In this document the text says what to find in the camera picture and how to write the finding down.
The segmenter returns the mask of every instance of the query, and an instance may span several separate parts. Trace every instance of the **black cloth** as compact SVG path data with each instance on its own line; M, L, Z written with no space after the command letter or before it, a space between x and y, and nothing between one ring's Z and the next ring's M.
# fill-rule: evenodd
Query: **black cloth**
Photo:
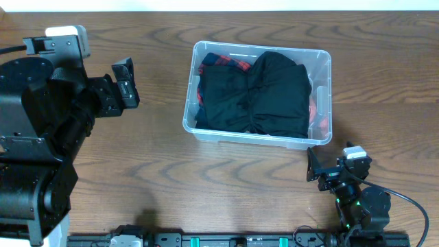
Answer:
M311 85L305 66L267 51L247 73L226 66L203 70L204 112L196 128L308 137Z

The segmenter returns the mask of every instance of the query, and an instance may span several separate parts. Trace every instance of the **clear plastic container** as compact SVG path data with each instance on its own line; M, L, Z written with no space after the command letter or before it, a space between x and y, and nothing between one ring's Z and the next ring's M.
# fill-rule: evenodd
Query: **clear plastic container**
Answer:
M307 68L309 82L312 86L310 101L316 103L316 116L309 124L308 139L195 128L197 124L195 116L200 108L197 99L197 87L200 82L198 67L204 57L209 52L213 52L254 64L256 59L265 51L279 52L292 59L296 64L304 64ZM200 141L232 141L305 150L315 145L327 144L331 140L331 104L331 56L327 51L200 41L193 47L183 127Z

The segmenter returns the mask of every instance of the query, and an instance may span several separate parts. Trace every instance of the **folded clothing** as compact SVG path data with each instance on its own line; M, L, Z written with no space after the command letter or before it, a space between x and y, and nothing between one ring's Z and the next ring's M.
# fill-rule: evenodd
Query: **folded clothing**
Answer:
M305 66L272 51L251 68L231 58L212 58L208 54L200 67L196 128L308 137L311 85Z

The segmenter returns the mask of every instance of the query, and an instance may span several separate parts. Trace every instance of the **plaid fabric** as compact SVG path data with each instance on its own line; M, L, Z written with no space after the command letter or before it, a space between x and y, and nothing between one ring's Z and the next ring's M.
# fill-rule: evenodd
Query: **plaid fabric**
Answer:
M229 58L227 56L218 55L214 53L208 53L204 60L201 62L201 65L198 67L198 72L200 72L200 75L203 74L203 70L206 66L232 66L237 67L238 69L241 69L244 72L247 72L252 65L250 65L248 62L244 62L238 59ZM203 95L200 90L201 82L198 84L197 89L197 98L198 103L203 106Z

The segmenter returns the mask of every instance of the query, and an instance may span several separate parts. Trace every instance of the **wooden table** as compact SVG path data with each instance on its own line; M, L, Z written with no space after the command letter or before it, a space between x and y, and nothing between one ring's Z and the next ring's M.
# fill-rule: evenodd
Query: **wooden table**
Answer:
M83 25L89 76L131 56L141 96L123 117L98 119L75 161L71 233L120 224L192 232L285 232L338 226L334 196L306 183L303 151L202 143L182 127L199 40L325 49L333 59L333 132L374 159L368 180L421 203L426 246L439 244L439 18L437 12L5 13L2 47L46 27ZM0 62L24 53L0 57ZM392 197L389 231L415 246L424 220Z

